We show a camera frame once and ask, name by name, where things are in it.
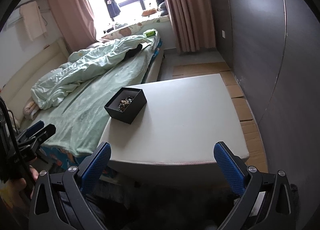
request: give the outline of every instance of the window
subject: window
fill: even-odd
[[[110,28],[115,22],[132,23],[141,18],[144,9],[157,8],[156,0],[115,0],[121,13],[112,20],[104,0],[88,0],[95,16],[97,37],[103,36],[103,31]]]

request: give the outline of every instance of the person's hand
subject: person's hand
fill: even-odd
[[[36,181],[38,179],[39,173],[37,170],[30,166],[30,172],[33,179]],[[20,179],[10,179],[6,182],[7,198],[10,199],[11,207],[19,207],[21,209],[27,209],[26,204],[20,197],[20,191],[24,190],[27,186],[26,180],[24,178]]]

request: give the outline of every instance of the bed frame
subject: bed frame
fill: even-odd
[[[69,52],[62,38],[30,59],[2,89],[0,96],[15,118],[23,120],[22,109],[31,98],[31,87],[45,74],[67,62]]]

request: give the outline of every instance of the black box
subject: black box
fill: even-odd
[[[126,97],[133,97],[133,100],[125,111],[121,112],[118,106],[120,101]],[[142,89],[123,87],[109,100],[104,108],[112,118],[131,124],[146,103],[147,99]]]

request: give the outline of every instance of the floor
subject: floor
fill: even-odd
[[[178,55],[166,54],[162,61],[158,81],[172,79],[173,67],[179,65],[224,61],[218,51],[199,52]]]

